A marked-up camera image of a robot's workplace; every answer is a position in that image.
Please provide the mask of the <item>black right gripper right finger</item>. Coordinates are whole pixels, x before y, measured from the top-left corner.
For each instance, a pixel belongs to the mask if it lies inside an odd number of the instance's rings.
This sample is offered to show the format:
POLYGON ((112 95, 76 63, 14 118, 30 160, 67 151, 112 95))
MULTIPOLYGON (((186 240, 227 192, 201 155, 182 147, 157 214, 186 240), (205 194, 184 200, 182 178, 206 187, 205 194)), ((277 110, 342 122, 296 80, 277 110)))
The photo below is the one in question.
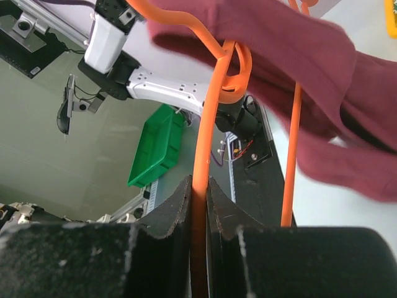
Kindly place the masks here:
POLYGON ((267 227, 209 180, 212 297, 395 297, 396 260, 362 227, 267 227))

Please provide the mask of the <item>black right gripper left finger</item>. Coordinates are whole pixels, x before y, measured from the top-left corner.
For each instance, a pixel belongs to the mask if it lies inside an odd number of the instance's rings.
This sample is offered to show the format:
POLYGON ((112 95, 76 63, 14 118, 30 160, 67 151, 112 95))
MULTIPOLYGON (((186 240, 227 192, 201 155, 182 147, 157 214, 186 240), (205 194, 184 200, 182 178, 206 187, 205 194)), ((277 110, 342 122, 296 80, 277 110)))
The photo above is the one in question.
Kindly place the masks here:
POLYGON ((1 233, 2 297, 185 297, 192 178, 134 223, 25 223, 1 233))

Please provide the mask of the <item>orange plastic hanger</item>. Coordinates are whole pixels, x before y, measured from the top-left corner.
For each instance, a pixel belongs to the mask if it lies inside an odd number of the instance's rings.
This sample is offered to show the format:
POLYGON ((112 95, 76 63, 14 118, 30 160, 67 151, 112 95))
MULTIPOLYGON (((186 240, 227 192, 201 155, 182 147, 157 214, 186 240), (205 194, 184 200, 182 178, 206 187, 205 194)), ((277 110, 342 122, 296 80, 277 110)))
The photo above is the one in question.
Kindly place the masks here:
POLYGON ((167 25, 188 27, 216 58, 208 87, 197 136, 190 225, 190 278, 192 297, 208 297, 206 259, 206 191, 210 167, 210 151, 219 103, 232 104, 247 90, 252 70, 251 51, 234 40, 219 44, 210 31, 192 14, 160 9, 148 1, 129 1, 143 17, 167 25))

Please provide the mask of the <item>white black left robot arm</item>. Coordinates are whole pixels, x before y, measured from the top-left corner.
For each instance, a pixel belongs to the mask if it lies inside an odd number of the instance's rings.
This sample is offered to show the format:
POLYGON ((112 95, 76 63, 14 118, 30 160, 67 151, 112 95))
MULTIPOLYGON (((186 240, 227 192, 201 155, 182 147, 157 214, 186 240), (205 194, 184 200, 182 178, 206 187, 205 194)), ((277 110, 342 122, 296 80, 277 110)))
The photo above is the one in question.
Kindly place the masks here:
POLYGON ((234 40, 219 44, 188 12, 161 9, 149 1, 96 1, 92 32, 79 69, 119 100, 130 97, 158 101, 196 115, 213 112, 216 126, 241 140, 251 139, 261 126, 244 106, 252 70, 250 50, 234 40), (124 53, 122 48, 132 27, 143 20, 190 29, 216 58, 210 85, 159 78, 124 53))

